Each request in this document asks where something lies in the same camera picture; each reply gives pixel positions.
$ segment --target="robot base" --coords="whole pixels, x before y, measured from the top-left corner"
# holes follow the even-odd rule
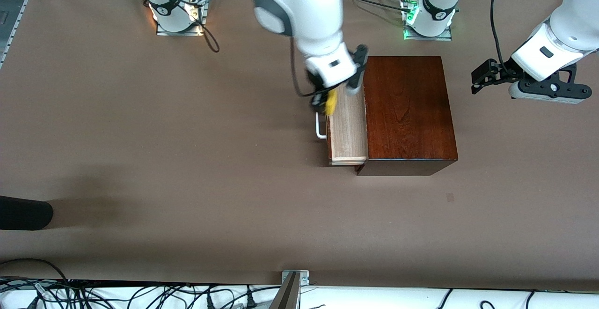
[[[411,10],[410,13],[402,12],[402,21],[404,23],[404,40],[424,40],[424,41],[451,41],[451,27],[447,27],[438,36],[422,36],[418,34],[407,21],[412,19],[416,12],[418,12],[418,0],[402,0],[400,2],[401,8],[408,8]]]
[[[404,40],[451,41],[451,27],[447,27],[439,36],[422,36],[404,21]]]
[[[196,20],[199,17],[201,17],[202,24],[206,25],[206,17],[208,17],[208,5],[209,5],[209,3],[204,4],[203,6],[200,6],[199,8],[188,9],[188,11],[190,12],[190,16],[194,17]],[[166,29],[164,29],[161,25],[159,25],[157,23],[156,24],[156,35],[158,35],[158,36],[203,36],[204,28],[202,28],[202,26],[199,25],[199,23],[194,23],[188,29],[186,29],[184,31],[170,32],[170,31],[167,31]]]

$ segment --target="drawer handle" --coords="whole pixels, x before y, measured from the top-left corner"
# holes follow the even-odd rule
[[[316,136],[319,139],[327,139],[327,135],[326,134],[321,134],[321,121],[318,118],[318,113],[315,112],[314,115],[316,115]]]

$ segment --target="table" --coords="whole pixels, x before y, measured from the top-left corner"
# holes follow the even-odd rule
[[[559,3],[497,0],[504,53]],[[327,166],[288,40],[251,0],[211,3],[218,54],[155,36],[141,0],[30,0],[0,70],[0,193],[52,200],[57,219],[1,232],[0,258],[73,279],[257,284],[302,268],[345,286],[597,288],[599,98],[471,95],[496,55],[489,0],[460,8],[453,42],[404,41],[397,12],[344,0],[349,48],[443,58],[460,156],[431,177],[356,177]],[[596,55],[577,76],[596,82]]]

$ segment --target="dark wooden box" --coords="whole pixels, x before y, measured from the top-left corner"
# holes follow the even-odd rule
[[[369,57],[364,93],[328,119],[332,165],[364,176],[426,176],[458,160],[441,57]]]

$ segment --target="yellow sponge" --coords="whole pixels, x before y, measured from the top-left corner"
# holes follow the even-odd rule
[[[337,91],[337,89],[335,88],[335,89],[329,91],[329,93],[328,93],[327,102],[325,103],[325,114],[327,116],[331,116],[333,114],[333,112],[335,112],[336,91]]]

